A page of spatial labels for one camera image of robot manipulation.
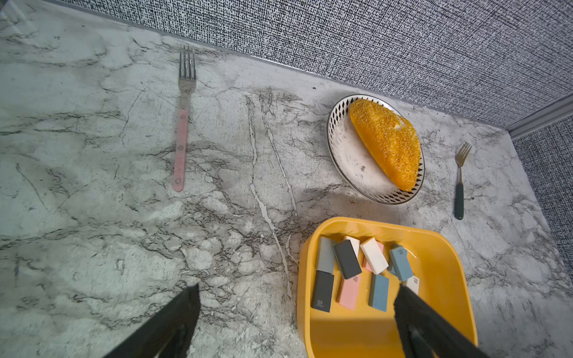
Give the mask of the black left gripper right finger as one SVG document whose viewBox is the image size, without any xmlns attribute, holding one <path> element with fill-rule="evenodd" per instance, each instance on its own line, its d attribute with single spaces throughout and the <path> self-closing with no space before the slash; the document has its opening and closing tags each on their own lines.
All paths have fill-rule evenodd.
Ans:
<svg viewBox="0 0 573 358">
<path fill-rule="evenodd" d="M 399 289 L 394 308 L 406 357 L 486 356 L 411 289 Z"/>
</svg>

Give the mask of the blue eraser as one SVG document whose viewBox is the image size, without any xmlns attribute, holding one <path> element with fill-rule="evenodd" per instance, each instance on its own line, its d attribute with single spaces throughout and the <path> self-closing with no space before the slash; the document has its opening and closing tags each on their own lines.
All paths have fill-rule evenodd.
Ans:
<svg viewBox="0 0 573 358">
<path fill-rule="evenodd" d="M 396 243 L 389 250 L 389 272 L 399 281 L 404 282 L 413 277 L 413 270 L 408 259 L 408 250 Z"/>
<path fill-rule="evenodd" d="M 389 278 L 381 274 L 372 274 L 369 292 L 369 306 L 386 312 L 388 308 Z"/>
</svg>

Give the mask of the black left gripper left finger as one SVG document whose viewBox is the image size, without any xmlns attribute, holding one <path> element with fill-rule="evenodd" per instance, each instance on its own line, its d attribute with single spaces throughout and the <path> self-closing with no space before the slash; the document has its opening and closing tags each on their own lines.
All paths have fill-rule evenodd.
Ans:
<svg viewBox="0 0 573 358">
<path fill-rule="evenodd" d="M 108 357 L 186 357 L 201 311 L 199 285 L 186 287 Z"/>
</svg>

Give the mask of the black eraser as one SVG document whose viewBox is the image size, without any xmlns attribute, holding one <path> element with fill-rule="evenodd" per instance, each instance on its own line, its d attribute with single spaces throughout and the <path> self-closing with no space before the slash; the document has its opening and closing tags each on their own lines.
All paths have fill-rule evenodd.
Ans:
<svg viewBox="0 0 573 358">
<path fill-rule="evenodd" d="M 334 287 L 334 249 L 333 241 L 320 237 L 317 255 L 316 276 L 313 287 L 311 307 L 329 313 Z"/>
<path fill-rule="evenodd" d="M 337 264 L 345 280 L 352 279 L 362 273 L 351 240 L 342 240 L 334 244 L 333 248 Z"/>
</svg>

